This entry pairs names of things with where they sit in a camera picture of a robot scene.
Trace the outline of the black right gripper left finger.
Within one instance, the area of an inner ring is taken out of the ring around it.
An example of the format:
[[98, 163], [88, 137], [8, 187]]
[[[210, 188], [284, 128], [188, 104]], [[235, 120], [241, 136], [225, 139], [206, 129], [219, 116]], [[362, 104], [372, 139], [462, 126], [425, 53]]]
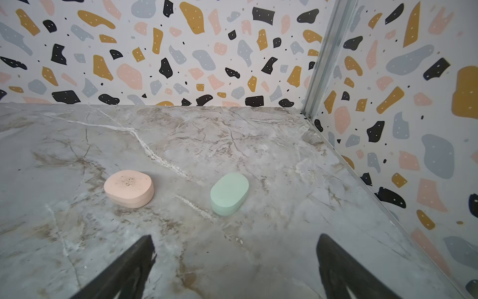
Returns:
[[156, 261], [152, 237], [144, 235], [73, 299], [141, 299]]

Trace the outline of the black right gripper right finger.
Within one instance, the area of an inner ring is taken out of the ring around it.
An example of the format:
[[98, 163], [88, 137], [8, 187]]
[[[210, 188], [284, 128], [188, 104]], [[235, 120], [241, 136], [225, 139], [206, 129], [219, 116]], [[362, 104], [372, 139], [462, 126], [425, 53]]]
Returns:
[[397, 299], [399, 296], [327, 234], [316, 245], [319, 274], [329, 299]]

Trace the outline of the mint green earbud charging case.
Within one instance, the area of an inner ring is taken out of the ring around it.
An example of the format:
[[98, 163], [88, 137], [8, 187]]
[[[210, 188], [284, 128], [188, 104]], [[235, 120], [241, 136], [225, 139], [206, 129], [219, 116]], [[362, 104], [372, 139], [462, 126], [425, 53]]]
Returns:
[[210, 191], [213, 211], [220, 216], [234, 214], [248, 196], [249, 181], [241, 173], [228, 173]]

